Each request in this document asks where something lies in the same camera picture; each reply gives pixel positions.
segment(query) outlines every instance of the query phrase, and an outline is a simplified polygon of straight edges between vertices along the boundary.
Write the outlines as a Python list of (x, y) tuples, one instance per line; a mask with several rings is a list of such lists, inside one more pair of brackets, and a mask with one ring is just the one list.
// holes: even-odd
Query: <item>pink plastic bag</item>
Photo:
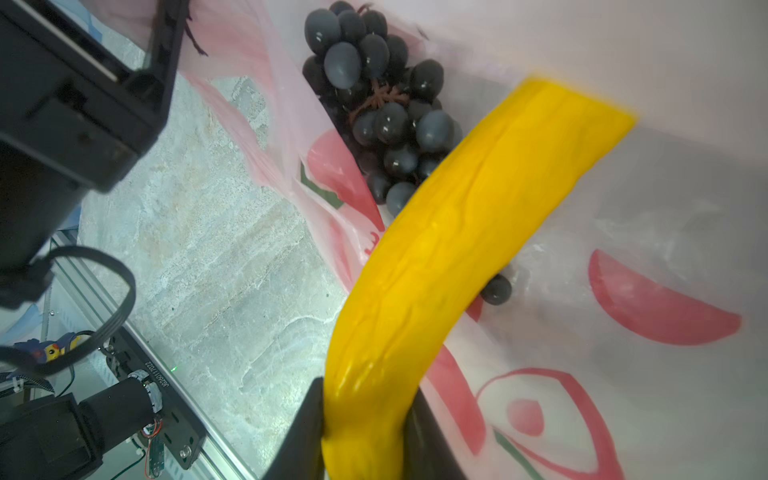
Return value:
[[(146, 44), (153, 2), (84, 3)], [(412, 58), (446, 67), (440, 99), (464, 131), (524, 77), (489, 60), (473, 36), (487, 5), (380, 3)], [(209, 56), (187, 39), (180, 70), (245, 153), (253, 180), (299, 208), (351, 289), (387, 219), (301, 75), (310, 55), (303, 19), (328, 4), (193, 0), (190, 29)], [(453, 28), (462, 45), (426, 41), (417, 19), (443, 40)], [(502, 20), (488, 31), (503, 30)], [(272, 114), (266, 151), (208, 83), (242, 75)], [(422, 383), (469, 478), (763, 475), (768, 180), (748, 164), (638, 127), (584, 176), (505, 270), (511, 300), (476, 301)]]

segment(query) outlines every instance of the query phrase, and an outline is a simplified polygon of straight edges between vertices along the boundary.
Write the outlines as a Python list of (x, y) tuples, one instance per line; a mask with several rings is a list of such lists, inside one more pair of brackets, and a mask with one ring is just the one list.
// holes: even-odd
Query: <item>marble floor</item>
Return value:
[[(122, 37), (108, 32), (104, 44), (127, 64), (141, 61)], [(250, 80), (216, 86), (266, 138), (269, 115)], [(133, 270), (129, 321), (261, 476), (323, 373), (346, 294), (304, 219), (254, 186), (242, 154), (183, 77), (149, 154), (112, 192), (85, 199), (79, 242)], [(94, 271), (122, 296), (120, 280)]]

